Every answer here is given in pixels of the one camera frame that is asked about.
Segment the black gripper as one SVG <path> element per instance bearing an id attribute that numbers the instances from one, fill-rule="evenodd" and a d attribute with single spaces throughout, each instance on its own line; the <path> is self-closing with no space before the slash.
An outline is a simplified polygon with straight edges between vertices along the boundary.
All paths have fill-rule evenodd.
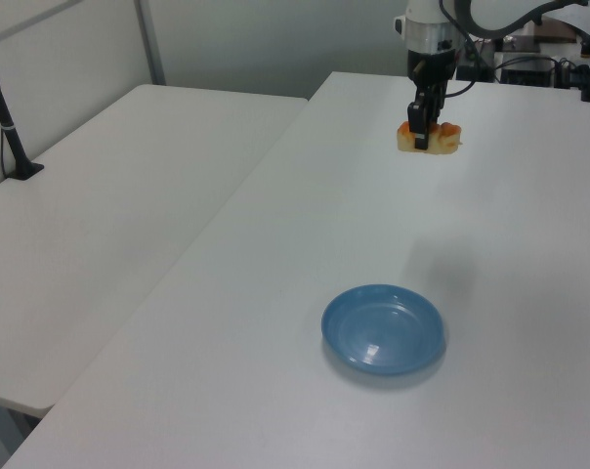
<path id="1" fill-rule="evenodd" d="M 430 123 L 437 123 L 444 107 L 447 81 L 453 76 L 457 64 L 457 50 L 435 54 L 407 51 L 407 76 L 418 87 L 430 87 L 430 101 L 426 90 L 418 89 L 408 105 L 409 131 L 414 135 L 414 147 L 429 147 Z"/>

